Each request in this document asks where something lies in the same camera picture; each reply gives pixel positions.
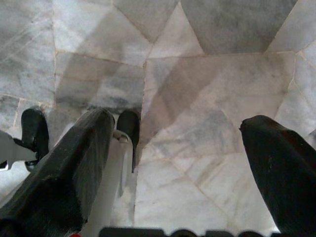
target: marble floor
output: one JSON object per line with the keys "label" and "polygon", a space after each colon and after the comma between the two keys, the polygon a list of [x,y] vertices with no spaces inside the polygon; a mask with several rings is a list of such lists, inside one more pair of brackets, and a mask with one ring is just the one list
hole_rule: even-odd
{"label": "marble floor", "polygon": [[[0,129],[39,106],[50,148],[85,111],[141,113],[114,226],[277,228],[238,130],[267,115],[316,144],[315,0],[2,0]],[[0,199],[28,175],[0,173]]]}

